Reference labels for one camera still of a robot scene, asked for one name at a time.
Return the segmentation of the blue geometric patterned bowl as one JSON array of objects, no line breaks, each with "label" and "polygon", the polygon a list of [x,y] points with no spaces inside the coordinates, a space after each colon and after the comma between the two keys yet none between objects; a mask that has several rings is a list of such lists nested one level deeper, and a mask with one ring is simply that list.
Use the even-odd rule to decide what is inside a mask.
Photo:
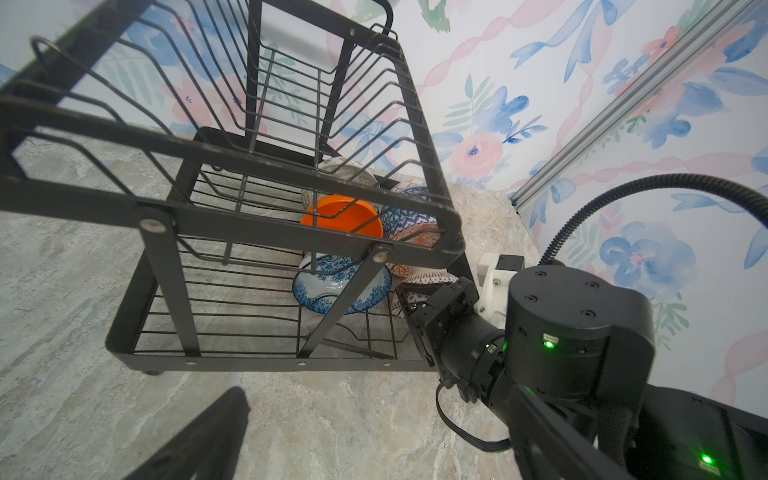
[{"label": "blue geometric patterned bowl", "polygon": [[[413,197],[418,200],[430,200],[430,192],[425,184],[401,182],[393,187],[391,192],[402,194],[406,197]],[[383,225],[384,237],[387,239],[395,239],[403,231],[412,227],[423,229],[437,224],[437,220],[433,216],[415,210],[407,210],[392,206],[385,206],[382,208],[380,219]]]}]

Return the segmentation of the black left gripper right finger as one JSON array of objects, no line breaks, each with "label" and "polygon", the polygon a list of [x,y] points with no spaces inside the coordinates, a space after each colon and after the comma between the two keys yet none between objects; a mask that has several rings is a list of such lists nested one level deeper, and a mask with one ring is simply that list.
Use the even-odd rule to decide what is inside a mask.
[{"label": "black left gripper right finger", "polygon": [[631,477],[527,388],[514,387],[507,405],[510,440],[522,478]]}]

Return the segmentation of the orange plastic bowl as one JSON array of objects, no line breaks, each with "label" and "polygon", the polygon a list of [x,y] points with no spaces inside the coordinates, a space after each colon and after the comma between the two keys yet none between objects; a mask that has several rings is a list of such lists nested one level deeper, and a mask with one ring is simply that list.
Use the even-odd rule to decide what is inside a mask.
[{"label": "orange plastic bowl", "polygon": [[384,236],[383,223],[374,206],[343,195],[319,198],[308,207],[301,224],[375,238]]}]

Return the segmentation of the green patterned ceramic bowl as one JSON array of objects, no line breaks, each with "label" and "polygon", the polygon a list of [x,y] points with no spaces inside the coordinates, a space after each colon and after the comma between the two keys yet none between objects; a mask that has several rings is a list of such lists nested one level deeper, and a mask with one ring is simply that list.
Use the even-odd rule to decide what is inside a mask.
[{"label": "green patterned ceramic bowl", "polygon": [[[318,164],[321,172],[330,173],[334,177],[342,180],[348,180],[352,183],[377,188],[378,182],[375,176],[366,170],[363,170],[355,162],[347,163],[344,157],[335,157],[323,160]],[[313,206],[313,200],[320,200],[325,196],[324,193],[314,193],[310,190],[303,190],[301,201],[305,210]]]}]

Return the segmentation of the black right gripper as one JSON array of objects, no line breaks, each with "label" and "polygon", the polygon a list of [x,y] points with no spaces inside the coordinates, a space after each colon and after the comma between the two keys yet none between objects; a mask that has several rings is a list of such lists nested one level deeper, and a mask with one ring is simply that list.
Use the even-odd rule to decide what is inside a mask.
[{"label": "black right gripper", "polygon": [[417,350],[438,373],[442,388],[456,387],[465,402],[506,400],[504,330],[475,312],[474,282],[461,277],[452,283],[402,283],[396,296]]}]

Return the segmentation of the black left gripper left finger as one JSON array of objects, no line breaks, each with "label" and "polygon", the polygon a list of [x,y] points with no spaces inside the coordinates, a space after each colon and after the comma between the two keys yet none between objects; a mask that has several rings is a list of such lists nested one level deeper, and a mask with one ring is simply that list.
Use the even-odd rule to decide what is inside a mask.
[{"label": "black left gripper left finger", "polygon": [[245,391],[229,388],[127,477],[232,479],[249,413]]}]

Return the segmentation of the blue floral ceramic bowl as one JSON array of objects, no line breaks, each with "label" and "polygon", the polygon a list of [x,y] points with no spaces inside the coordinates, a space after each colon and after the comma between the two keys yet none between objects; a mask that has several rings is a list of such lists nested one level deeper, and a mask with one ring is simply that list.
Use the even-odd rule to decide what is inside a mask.
[{"label": "blue floral ceramic bowl", "polygon": [[[292,283],[293,295],[303,307],[316,313],[326,314],[353,279],[362,261],[343,256],[316,254],[315,271],[311,273],[311,260],[311,254],[305,255],[302,259],[299,272]],[[352,303],[346,314],[362,313],[377,306],[388,296],[392,283],[389,269],[382,268]]]}]

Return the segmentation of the red patterned ceramic bowl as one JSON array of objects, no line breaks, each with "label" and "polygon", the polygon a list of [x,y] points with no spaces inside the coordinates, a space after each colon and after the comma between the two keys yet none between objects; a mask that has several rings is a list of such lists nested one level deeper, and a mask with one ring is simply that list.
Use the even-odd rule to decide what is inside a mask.
[{"label": "red patterned ceramic bowl", "polygon": [[[430,222],[404,227],[393,239],[397,242],[432,248],[440,240],[441,236],[438,224]],[[393,276],[401,279],[410,276],[417,269],[413,265],[393,263],[389,263],[387,267]]]}]

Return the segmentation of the black wire dish rack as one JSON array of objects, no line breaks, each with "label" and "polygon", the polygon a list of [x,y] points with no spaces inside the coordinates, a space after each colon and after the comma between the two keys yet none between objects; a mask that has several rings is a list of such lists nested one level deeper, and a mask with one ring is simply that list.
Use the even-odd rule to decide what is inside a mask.
[{"label": "black wire dish rack", "polygon": [[[167,371],[430,371],[396,296],[347,310],[389,263],[468,278],[393,6],[357,21],[316,1],[97,1],[1,75],[1,208],[135,233],[106,337]],[[321,172],[344,157],[368,187]],[[425,184],[430,200],[391,189]],[[426,248],[304,226],[301,193],[437,220]],[[361,260],[326,314],[295,299],[305,255]]]}]

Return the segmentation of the white brown lattice bowl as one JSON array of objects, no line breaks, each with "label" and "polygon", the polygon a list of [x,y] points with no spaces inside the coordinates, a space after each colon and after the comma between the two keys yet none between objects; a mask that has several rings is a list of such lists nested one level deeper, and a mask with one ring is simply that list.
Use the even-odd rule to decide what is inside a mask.
[{"label": "white brown lattice bowl", "polygon": [[404,278],[398,285],[405,294],[408,311],[424,304],[443,285],[454,283],[458,277],[447,270],[421,269]]}]

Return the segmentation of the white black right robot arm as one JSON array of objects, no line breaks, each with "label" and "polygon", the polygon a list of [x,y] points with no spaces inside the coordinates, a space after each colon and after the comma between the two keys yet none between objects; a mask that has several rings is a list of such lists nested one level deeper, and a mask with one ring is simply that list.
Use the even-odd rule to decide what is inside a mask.
[{"label": "white black right robot arm", "polygon": [[476,285],[396,290],[441,389],[481,402],[506,427],[472,434],[512,451],[525,479],[763,479],[764,418],[679,389],[655,387],[652,308],[637,291],[554,264],[514,274],[504,328],[480,314]]}]

